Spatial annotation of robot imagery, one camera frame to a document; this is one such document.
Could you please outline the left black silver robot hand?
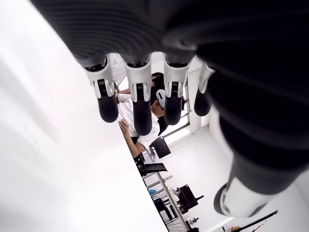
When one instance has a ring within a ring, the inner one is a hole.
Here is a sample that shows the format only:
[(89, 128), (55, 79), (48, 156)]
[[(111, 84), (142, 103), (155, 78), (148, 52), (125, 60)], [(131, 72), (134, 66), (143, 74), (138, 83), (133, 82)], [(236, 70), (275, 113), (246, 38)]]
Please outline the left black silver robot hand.
[(252, 217), (309, 167), (306, 0), (35, 0), (85, 69), (101, 118), (118, 116), (109, 54), (125, 62), (140, 134), (150, 132), (151, 54), (164, 55), (165, 121), (180, 120), (194, 56), (204, 68), (195, 112), (212, 105), (233, 151), (215, 210)]

